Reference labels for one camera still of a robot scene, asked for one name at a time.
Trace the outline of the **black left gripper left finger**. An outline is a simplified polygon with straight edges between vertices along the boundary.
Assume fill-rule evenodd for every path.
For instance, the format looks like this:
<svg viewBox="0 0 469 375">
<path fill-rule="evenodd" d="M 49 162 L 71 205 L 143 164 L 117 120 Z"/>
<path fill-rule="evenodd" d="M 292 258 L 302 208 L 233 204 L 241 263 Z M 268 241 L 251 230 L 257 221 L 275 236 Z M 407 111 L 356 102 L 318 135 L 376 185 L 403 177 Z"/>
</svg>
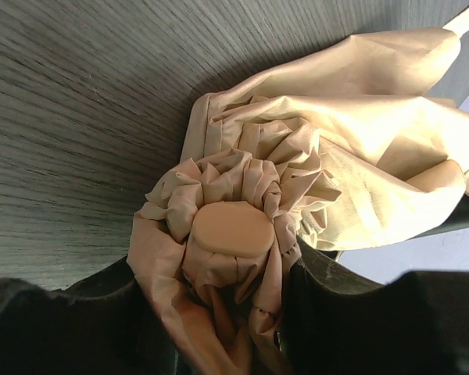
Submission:
<svg viewBox="0 0 469 375">
<path fill-rule="evenodd" d="M 0 374 L 150 374 L 144 304 L 125 259 L 66 290 L 0 278 Z"/>
</svg>

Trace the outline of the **cream folding umbrella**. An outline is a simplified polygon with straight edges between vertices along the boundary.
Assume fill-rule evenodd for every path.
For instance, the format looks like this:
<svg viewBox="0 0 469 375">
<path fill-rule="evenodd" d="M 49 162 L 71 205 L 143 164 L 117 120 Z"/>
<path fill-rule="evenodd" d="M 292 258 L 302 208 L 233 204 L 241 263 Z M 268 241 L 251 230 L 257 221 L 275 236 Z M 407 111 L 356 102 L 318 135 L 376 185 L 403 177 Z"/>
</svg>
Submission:
<svg viewBox="0 0 469 375">
<path fill-rule="evenodd" d="M 275 340 L 301 242 L 405 241 L 469 197 L 469 114 L 428 97 L 468 31 L 469 8 L 441 28 L 352 35 L 195 102 L 127 263 L 201 374 L 292 372 Z"/>
</svg>

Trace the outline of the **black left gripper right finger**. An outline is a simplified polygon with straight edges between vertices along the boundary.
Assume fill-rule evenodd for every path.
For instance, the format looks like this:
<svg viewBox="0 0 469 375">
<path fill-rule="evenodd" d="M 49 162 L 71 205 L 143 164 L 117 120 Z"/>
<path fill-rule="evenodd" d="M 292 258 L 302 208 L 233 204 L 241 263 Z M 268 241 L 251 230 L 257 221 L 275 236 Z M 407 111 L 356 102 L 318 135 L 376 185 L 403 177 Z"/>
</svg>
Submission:
<svg viewBox="0 0 469 375">
<path fill-rule="evenodd" d="M 469 273 L 413 271 L 387 285 L 306 244 L 281 338 L 298 374 L 469 374 Z"/>
</svg>

